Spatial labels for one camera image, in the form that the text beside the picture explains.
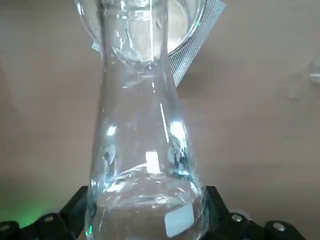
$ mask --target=glass flask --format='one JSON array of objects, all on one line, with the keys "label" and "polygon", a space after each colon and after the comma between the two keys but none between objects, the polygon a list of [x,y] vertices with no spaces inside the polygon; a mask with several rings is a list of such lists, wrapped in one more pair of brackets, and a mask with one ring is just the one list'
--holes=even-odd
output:
[{"label": "glass flask", "polygon": [[208,208],[168,66],[167,1],[98,0],[98,18],[87,239],[200,239]]}]

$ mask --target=flask neck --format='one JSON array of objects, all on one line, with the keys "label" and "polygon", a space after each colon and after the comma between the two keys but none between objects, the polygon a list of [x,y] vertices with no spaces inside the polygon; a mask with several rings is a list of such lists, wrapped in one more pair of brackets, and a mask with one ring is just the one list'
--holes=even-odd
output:
[{"label": "flask neck", "polygon": [[146,73],[168,62],[167,0],[98,1],[105,67]]}]

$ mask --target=erlenmeyer flask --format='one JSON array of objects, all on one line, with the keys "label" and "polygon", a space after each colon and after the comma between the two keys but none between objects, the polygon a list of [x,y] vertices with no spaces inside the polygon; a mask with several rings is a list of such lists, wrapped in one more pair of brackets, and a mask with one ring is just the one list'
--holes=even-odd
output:
[{"label": "erlenmeyer flask", "polygon": [[168,67],[166,0],[98,0],[103,79],[93,146],[89,240],[197,240],[208,228]]}]

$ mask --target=green light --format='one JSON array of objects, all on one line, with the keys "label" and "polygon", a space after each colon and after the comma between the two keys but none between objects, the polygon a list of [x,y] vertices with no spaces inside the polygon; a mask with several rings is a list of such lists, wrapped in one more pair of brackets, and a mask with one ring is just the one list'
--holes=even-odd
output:
[{"label": "green light", "polygon": [[85,235],[88,236],[89,234],[92,234],[92,226],[89,227],[89,233],[86,231]]}]

